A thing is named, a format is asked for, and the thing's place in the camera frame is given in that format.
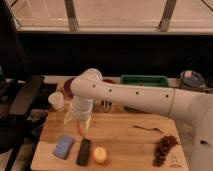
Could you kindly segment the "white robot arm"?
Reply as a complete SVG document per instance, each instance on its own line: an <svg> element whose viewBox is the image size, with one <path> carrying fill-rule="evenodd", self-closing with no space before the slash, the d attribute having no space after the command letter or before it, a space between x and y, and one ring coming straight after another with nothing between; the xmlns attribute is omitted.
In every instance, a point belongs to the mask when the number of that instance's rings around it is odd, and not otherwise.
<svg viewBox="0 0 213 171"><path fill-rule="evenodd" d="M179 119L195 127L190 171L213 171L213 94L178 88L112 84L95 68L70 85L70 114L87 121L95 100L107 100L148 113Z"/></svg>

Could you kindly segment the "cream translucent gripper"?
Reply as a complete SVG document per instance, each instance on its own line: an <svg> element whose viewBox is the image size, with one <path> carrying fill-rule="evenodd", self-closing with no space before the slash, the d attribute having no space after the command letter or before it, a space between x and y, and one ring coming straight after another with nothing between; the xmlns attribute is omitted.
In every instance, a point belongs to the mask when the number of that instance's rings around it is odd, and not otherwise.
<svg viewBox="0 0 213 171"><path fill-rule="evenodd" d="M71 122L72 120L74 120L77 123L77 128L78 128L78 121L81 121L84 124L85 132L88 131L91 118L88 118L86 121L84 121L84 120L80 120L80 119L75 118L70 112L66 112L65 116L64 116L64 123Z"/></svg>

